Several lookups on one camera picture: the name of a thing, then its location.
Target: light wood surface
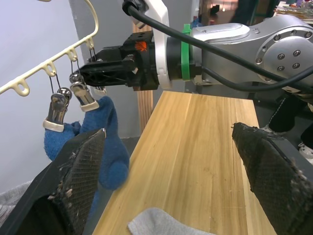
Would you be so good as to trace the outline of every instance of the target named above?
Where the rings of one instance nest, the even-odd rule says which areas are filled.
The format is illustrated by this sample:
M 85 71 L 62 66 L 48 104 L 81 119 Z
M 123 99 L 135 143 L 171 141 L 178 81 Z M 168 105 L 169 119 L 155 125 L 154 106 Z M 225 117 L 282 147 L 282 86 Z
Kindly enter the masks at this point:
M 133 33 L 144 32 L 152 30 L 150 26 L 144 26 L 142 29 L 136 27 L 133 24 Z M 140 91 L 137 92 L 138 100 L 138 112 L 139 112 L 139 122 L 140 122 L 140 131 L 141 133 L 145 129 L 149 118 L 153 111 L 153 91 Z
M 274 235 L 250 191 L 232 124 L 257 126 L 249 100 L 163 92 L 94 235 L 129 235 L 127 224 L 158 207 L 217 235 Z

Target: metal wire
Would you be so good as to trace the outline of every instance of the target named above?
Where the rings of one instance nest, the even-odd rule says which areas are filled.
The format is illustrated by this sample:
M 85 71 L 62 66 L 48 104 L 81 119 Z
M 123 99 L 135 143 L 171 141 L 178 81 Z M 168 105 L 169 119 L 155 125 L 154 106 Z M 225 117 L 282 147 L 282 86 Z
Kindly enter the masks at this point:
M 78 59 L 76 60 L 76 62 L 77 62 L 78 73 L 79 73 L 80 76 L 82 76 L 82 75 L 80 74 Z
M 52 85 L 52 79 L 51 79 L 51 77 L 49 76 L 49 78 L 50 78 L 50 85 L 51 85 L 51 90 L 52 90 L 52 94 L 54 93 L 54 90 L 53 90 L 53 85 Z
M 90 61 L 92 62 L 92 54 L 91 54 L 91 50 L 89 50 L 89 54 L 90 54 Z
M 71 70 L 72 70 L 72 74 L 74 73 L 73 72 L 73 62 L 70 60 L 70 67 L 71 67 Z
M 94 60 L 97 61 L 97 56 L 96 56 L 96 52 L 95 52 L 94 48 L 92 50 L 93 50 L 93 54 L 94 54 Z
M 58 74 L 56 73 L 55 76 L 57 77 L 57 82 L 58 82 L 59 89 L 61 89 L 59 78 L 58 78 Z

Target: orange label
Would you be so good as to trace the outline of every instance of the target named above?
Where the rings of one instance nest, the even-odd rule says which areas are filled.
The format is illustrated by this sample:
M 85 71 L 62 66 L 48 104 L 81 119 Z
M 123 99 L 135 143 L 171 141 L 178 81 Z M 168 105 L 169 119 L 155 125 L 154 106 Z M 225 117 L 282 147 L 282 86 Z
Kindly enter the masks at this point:
M 135 48 L 139 51 L 147 51 L 147 43 L 144 41 L 136 42 Z

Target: white wall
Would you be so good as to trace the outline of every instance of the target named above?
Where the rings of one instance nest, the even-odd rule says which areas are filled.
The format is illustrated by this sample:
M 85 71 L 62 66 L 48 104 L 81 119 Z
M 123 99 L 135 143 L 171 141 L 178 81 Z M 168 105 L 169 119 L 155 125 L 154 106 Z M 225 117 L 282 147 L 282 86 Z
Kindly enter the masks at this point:
M 0 86 L 78 40 L 67 0 L 4 1 L 0 35 Z M 77 54 L 82 65 L 80 49 Z M 70 60 L 64 56 L 55 66 L 61 86 L 68 87 Z M 40 71 L 26 81 L 29 96 L 21 97 L 13 90 L 0 95 L 0 192 L 33 179 L 50 162 L 42 127 L 51 96 L 49 78 Z M 73 97 L 65 121 L 82 120 L 83 116 Z

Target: wooden post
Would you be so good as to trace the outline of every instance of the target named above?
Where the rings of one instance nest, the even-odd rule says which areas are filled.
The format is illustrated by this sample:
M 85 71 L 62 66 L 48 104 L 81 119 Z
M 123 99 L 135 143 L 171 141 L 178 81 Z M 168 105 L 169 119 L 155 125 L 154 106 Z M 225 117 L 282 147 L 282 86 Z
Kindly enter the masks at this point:
M 144 32 L 152 30 L 150 26 L 144 26 L 142 29 L 136 27 L 133 24 L 133 32 Z M 140 91 L 137 92 L 137 100 L 138 100 L 138 112 L 140 118 L 140 131 L 141 133 L 145 129 L 149 118 L 153 111 L 153 92 L 152 91 Z
M 210 8 L 212 6 L 212 0 L 200 0 L 199 15 L 201 15 L 201 24 L 209 25 L 210 23 Z

